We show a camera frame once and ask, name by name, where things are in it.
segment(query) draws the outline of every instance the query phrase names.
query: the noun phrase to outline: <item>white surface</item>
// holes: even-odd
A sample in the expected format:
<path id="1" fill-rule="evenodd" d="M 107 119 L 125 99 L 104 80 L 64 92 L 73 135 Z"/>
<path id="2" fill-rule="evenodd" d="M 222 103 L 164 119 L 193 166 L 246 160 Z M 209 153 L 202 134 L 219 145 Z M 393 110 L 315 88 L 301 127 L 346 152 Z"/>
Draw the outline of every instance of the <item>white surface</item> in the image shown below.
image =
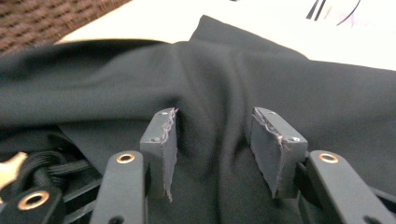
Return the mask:
<path id="1" fill-rule="evenodd" d="M 350 29 L 327 22 L 307 21 L 305 17 L 313 2 L 134 0 L 67 35 L 61 42 L 109 38 L 155 39 L 169 43 L 187 41 L 200 18 L 207 15 L 295 49 L 311 60 L 396 71 L 395 32 L 377 27 Z"/>

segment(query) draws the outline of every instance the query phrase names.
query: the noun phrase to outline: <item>black fabric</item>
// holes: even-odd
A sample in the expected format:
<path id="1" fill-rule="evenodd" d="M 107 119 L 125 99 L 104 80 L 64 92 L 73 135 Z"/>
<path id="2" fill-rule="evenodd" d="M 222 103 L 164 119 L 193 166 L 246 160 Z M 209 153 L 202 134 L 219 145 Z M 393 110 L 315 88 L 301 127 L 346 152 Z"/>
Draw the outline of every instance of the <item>black fabric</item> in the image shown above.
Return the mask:
<path id="1" fill-rule="evenodd" d="M 312 62 L 203 17 L 189 42 L 54 46 L 1 60 L 0 74 L 0 144 L 59 125 L 101 173 L 113 153 L 138 149 L 155 112 L 178 108 L 174 200 L 150 200 L 150 223 L 301 222 L 295 200 L 271 199 L 248 147 L 253 106 L 396 195 L 392 71 Z"/>

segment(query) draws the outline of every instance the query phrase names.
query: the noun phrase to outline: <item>black cable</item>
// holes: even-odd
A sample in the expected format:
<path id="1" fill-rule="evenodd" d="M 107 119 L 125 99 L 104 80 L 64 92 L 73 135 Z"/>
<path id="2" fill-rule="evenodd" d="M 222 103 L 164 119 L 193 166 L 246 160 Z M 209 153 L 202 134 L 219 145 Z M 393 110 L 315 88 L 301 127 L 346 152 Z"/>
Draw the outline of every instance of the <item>black cable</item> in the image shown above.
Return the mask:
<path id="1" fill-rule="evenodd" d="M 349 15 L 347 15 L 347 17 L 345 19 L 343 19 L 342 21 L 338 22 L 337 26 L 341 25 L 344 21 L 349 19 L 349 17 L 352 16 L 352 14 L 355 12 L 356 8 L 358 8 L 360 3 L 361 3 L 361 0 L 359 0 L 358 4 L 355 6 L 355 8 L 353 8 L 353 10 L 349 13 Z"/>
<path id="2" fill-rule="evenodd" d="M 64 191 L 68 185 L 66 175 L 90 167 L 91 165 L 85 160 L 67 161 L 65 156 L 57 151 L 32 153 L 23 162 L 11 191 L 17 195 L 33 186 L 55 186 Z"/>

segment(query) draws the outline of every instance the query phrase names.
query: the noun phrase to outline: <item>metal rivet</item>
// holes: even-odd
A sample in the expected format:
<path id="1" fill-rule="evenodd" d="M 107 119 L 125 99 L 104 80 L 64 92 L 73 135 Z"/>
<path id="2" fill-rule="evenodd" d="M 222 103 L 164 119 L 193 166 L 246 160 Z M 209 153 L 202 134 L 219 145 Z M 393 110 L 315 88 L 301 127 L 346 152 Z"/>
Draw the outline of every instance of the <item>metal rivet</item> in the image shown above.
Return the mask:
<path id="1" fill-rule="evenodd" d="M 375 217 L 364 216 L 363 220 L 367 224 L 381 224 L 381 222 Z"/>
<path id="2" fill-rule="evenodd" d="M 289 140 L 293 141 L 293 142 L 300 142 L 301 141 L 301 139 L 298 138 L 298 137 L 291 137 L 291 138 L 289 138 Z"/>
<path id="3" fill-rule="evenodd" d="M 327 163 L 337 163 L 338 158 L 329 153 L 320 153 L 319 158 Z"/>
<path id="4" fill-rule="evenodd" d="M 134 160 L 134 155 L 133 154 L 122 154 L 117 157 L 117 162 L 118 163 L 128 163 Z"/>
<path id="5" fill-rule="evenodd" d="M 122 224 L 123 222 L 124 222 L 124 218 L 123 217 L 116 216 L 116 217 L 111 218 L 108 221 L 108 224 Z"/>
<path id="6" fill-rule="evenodd" d="M 161 139 L 160 138 L 151 138 L 149 141 L 150 142 L 160 142 Z"/>
<path id="7" fill-rule="evenodd" d="M 50 195 L 44 190 L 36 191 L 24 196 L 18 203 L 20 210 L 31 210 L 37 208 L 49 199 Z"/>

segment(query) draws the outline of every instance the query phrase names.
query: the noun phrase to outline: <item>metal grommet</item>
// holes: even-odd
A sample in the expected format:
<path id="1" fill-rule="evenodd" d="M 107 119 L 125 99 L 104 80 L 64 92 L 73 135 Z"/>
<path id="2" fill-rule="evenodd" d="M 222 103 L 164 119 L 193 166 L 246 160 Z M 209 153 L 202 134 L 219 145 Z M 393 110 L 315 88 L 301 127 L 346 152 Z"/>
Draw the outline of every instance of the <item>metal grommet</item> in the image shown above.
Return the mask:
<path id="1" fill-rule="evenodd" d="M 319 158 L 327 163 L 337 163 L 338 158 L 329 153 L 320 153 Z"/>
<path id="2" fill-rule="evenodd" d="M 134 160 L 134 155 L 133 154 L 122 154 L 117 157 L 117 162 L 118 163 L 128 163 Z"/>
<path id="3" fill-rule="evenodd" d="M 301 141 L 301 139 L 298 138 L 298 137 L 290 137 L 289 140 L 293 141 L 293 142 L 300 142 Z"/>
<path id="4" fill-rule="evenodd" d="M 150 138 L 149 141 L 150 141 L 150 142 L 160 142 L 161 139 L 158 138 L 158 137 L 156 137 L 156 138 Z"/>
<path id="5" fill-rule="evenodd" d="M 26 211 L 37 208 L 49 199 L 50 195 L 44 190 L 36 191 L 24 196 L 18 203 L 20 210 Z"/>

